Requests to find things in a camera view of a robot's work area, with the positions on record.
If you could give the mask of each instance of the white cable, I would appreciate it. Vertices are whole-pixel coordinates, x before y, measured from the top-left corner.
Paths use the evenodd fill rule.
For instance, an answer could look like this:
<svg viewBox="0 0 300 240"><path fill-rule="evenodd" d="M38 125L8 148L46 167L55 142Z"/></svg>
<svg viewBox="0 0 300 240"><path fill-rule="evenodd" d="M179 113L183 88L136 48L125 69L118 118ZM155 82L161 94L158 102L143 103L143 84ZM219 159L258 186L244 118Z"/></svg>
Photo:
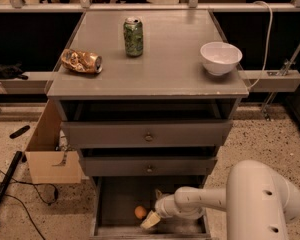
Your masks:
<svg viewBox="0 0 300 240"><path fill-rule="evenodd" d="M262 74L262 71L265 70L266 65L267 65L268 50L269 50L269 39L270 39L270 32L271 32L271 27L272 27L273 12L272 12L272 9L269 6L269 4L267 4L264 1L255 1L254 3L266 6L269 9L269 12L270 12L269 26L268 26L267 39L266 39L266 47L265 47L265 52L264 52L264 60L263 60L263 66L262 66L262 69L261 69L261 74ZM259 78L252 85L248 86L248 89L251 89L252 87L254 87L259 82L259 80L261 78L261 74L260 74Z"/></svg>

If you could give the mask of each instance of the orange object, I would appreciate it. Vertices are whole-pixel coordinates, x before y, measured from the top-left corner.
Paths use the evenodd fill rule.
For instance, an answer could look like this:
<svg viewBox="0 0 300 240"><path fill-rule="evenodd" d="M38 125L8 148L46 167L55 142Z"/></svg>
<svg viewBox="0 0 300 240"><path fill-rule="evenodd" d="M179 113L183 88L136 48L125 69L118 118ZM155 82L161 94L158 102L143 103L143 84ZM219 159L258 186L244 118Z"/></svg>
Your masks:
<svg viewBox="0 0 300 240"><path fill-rule="evenodd" d="M147 210L143 206L139 205L136 209L134 209L134 214L139 220L142 220L147 217Z"/></svg>

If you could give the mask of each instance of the cabinet top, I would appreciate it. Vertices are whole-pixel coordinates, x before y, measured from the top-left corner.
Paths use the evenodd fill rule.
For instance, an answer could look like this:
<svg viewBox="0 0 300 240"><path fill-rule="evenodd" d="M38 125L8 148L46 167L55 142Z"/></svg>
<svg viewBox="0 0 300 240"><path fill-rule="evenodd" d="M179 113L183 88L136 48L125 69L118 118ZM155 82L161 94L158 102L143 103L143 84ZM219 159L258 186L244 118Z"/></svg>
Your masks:
<svg viewBox="0 0 300 240"><path fill-rule="evenodd" d="M143 55L125 54L123 24L143 23ZM75 74L60 66L48 91L51 99L245 97L237 70L210 75L202 66L202 45L222 41L207 10L89 11L70 45L103 58L98 75Z"/></svg>

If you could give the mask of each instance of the black tripod leg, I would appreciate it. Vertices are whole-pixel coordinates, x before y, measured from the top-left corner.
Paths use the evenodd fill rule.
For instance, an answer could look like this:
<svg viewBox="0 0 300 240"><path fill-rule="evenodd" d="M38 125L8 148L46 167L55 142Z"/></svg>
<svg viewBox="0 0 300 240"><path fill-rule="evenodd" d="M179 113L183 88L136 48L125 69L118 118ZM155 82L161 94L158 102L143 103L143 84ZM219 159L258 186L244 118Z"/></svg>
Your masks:
<svg viewBox="0 0 300 240"><path fill-rule="evenodd" d="M21 151L17 151L16 154L14 155L14 158L9 166L9 169L2 181L2 183L0 184L0 204L2 201L3 196L6 193L6 190L9 186L10 180L17 168L17 165L19 163L20 158L22 157L22 152Z"/></svg>

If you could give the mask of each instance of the soda can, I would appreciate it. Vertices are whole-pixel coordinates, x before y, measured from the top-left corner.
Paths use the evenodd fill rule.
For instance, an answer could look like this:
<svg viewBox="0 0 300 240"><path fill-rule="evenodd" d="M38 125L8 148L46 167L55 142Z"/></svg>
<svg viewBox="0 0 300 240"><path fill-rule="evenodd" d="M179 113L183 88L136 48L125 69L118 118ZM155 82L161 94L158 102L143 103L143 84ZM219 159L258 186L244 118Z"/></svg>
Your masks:
<svg viewBox="0 0 300 240"><path fill-rule="evenodd" d="M102 70L102 57L93 52L64 49L61 62L66 69L79 73L97 74Z"/></svg>
<svg viewBox="0 0 300 240"><path fill-rule="evenodd" d="M137 17L129 17L123 24L123 34L126 54L131 57L140 56L143 53L143 29L142 22Z"/></svg>

